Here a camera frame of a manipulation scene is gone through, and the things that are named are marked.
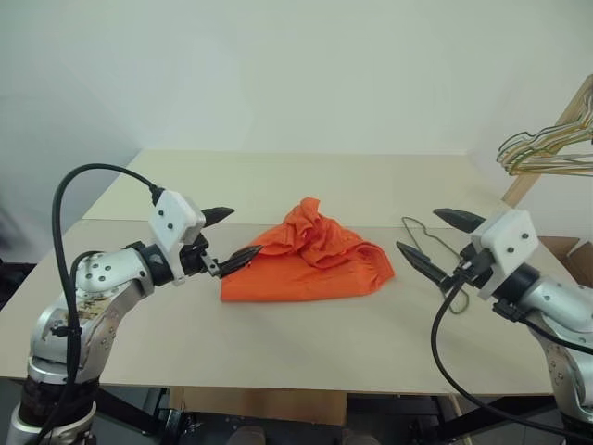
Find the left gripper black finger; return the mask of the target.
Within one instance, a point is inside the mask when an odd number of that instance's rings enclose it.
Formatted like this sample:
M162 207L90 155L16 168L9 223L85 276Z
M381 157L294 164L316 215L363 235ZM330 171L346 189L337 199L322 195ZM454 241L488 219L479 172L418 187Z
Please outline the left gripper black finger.
M205 217L204 227L210 227L229 217L234 213L234 209L228 207L215 207L209 209L202 209Z
M262 245L255 245L237 250L228 260L218 264L218 277L224 278L246 267L262 249Z

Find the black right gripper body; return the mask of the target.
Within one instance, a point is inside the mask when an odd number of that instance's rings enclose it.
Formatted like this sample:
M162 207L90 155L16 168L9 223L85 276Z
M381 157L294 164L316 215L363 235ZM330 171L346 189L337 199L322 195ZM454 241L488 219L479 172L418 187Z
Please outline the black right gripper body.
M443 290L450 290L457 282L482 289L492 277L492 254L488 249L478 251L468 244L460 253L461 259L453 272L442 282Z

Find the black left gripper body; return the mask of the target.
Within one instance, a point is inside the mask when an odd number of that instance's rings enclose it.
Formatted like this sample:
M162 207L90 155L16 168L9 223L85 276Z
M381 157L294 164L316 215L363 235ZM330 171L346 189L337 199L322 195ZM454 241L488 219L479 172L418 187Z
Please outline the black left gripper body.
M185 276L198 273L208 273L219 277L221 270L215 259L208 254L209 242L203 235L199 235L192 244L183 246L183 272Z

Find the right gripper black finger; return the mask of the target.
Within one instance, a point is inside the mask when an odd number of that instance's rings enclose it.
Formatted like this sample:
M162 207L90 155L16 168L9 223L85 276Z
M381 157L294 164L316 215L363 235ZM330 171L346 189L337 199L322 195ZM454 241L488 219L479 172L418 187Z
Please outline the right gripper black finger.
M400 241L396 242L396 246L409 265L437 285L440 290L450 290L452 288L452 278L434 265L430 258L421 253L420 250Z
M450 208L435 209L433 214L462 232L473 232L486 221L485 218L469 211Z

